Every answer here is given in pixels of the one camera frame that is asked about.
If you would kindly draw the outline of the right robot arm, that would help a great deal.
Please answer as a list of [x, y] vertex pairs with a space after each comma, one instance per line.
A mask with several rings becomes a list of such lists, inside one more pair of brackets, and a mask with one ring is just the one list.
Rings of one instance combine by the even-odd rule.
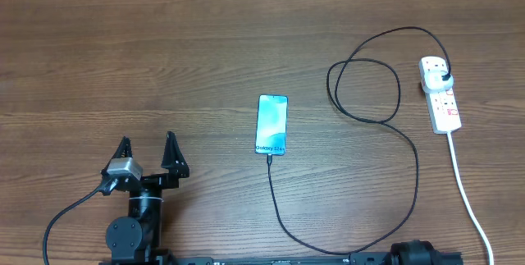
[[387, 265], [441, 265], [441, 254], [428, 241], [413, 240], [393, 244]]

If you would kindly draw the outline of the blue screen smartphone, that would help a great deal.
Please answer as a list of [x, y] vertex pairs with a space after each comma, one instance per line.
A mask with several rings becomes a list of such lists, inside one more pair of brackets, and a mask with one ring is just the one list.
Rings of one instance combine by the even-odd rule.
[[259, 96], [255, 153], [278, 156], [285, 154], [287, 117], [286, 96], [271, 94]]

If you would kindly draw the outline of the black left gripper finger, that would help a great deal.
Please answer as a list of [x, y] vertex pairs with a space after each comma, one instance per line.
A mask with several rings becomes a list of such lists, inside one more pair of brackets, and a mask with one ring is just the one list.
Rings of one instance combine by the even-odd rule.
[[132, 148], [131, 148], [131, 142], [130, 138], [123, 136], [121, 139], [121, 142], [119, 143], [116, 152], [113, 154], [113, 156], [110, 158], [110, 161], [108, 162], [108, 166], [111, 163], [113, 159], [118, 158], [132, 158]]
[[167, 169], [170, 174], [177, 175], [178, 178], [189, 177], [189, 166], [180, 151], [176, 135], [171, 131], [167, 132], [161, 167]]

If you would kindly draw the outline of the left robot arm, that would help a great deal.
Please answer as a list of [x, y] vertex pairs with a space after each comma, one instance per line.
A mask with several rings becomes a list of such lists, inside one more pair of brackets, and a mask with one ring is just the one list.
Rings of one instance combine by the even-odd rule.
[[162, 192], [179, 187], [189, 177], [189, 166], [169, 131], [163, 152], [163, 173], [145, 175], [133, 158], [130, 138], [123, 137], [108, 164], [101, 170], [98, 191], [104, 196], [113, 191], [129, 195], [128, 214], [112, 221], [106, 230], [111, 264], [175, 264], [169, 249], [161, 247]]

